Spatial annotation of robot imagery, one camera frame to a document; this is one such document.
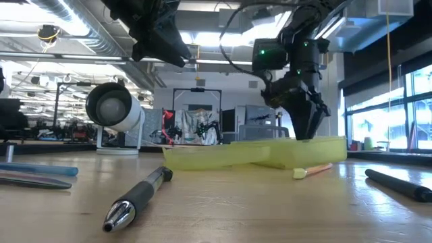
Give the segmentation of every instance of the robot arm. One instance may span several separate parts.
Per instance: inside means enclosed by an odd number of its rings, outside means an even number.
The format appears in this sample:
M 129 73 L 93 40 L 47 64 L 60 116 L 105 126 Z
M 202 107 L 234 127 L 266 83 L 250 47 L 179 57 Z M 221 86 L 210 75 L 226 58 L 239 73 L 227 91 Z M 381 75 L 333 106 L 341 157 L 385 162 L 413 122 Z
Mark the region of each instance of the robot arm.
M 352 0 L 316 0 L 299 7 L 292 22 L 275 39 L 257 39 L 252 70 L 280 70 L 288 63 L 290 71 L 261 92 L 266 104 L 283 107 L 293 123 L 297 140 L 311 139 L 330 110 L 318 92 L 319 54 L 328 52 L 330 42 L 315 40 L 317 33 Z

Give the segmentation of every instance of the silver pen tip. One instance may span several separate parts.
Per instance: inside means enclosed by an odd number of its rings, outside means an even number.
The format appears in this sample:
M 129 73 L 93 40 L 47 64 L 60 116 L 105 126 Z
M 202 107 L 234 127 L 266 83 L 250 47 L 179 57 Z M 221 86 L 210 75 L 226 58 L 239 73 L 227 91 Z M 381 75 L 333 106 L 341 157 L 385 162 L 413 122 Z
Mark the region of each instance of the silver pen tip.
M 102 226 L 104 232 L 114 232 L 128 226 L 135 218 L 134 205 L 126 200 L 118 201 L 109 210 Z

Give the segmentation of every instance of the wooden table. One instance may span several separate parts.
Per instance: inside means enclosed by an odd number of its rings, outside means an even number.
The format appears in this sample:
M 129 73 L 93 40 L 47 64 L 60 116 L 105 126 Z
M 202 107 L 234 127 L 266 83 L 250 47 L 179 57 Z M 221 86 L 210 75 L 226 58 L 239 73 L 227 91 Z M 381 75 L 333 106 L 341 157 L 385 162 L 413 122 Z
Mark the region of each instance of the wooden table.
M 118 159 L 95 152 L 15 156 L 15 162 L 77 166 L 72 189 L 0 186 L 1 243 L 432 242 L 432 205 L 374 182 L 365 169 L 432 188 L 428 168 L 349 160 L 305 180 L 246 165 L 175 171 L 142 217 L 106 234 L 111 203 L 163 162 L 160 154 Z

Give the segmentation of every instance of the pencil eraser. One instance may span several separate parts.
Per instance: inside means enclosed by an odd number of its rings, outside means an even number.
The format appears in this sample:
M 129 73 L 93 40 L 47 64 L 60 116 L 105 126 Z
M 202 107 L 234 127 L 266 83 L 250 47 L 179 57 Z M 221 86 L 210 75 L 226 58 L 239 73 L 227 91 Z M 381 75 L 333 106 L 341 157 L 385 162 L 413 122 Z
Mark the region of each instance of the pencil eraser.
M 307 172 L 306 172 L 305 169 L 303 169 L 303 168 L 295 168 L 294 169 L 294 174 L 292 175 L 292 177 L 294 179 L 300 180 L 300 179 L 305 178 L 306 174 L 307 174 Z

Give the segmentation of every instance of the round lamp head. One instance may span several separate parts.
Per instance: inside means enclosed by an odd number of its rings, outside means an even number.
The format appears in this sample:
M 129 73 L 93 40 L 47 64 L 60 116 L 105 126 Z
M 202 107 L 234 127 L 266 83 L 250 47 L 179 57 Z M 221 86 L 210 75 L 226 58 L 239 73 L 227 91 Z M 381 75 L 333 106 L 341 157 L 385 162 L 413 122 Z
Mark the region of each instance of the round lamp head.
M 118 132 L 133 128 L 139 121 L 142 108 L 124 86 L 109 82 L 97 86 L 88 94 L 86 112 L 96 124 Z

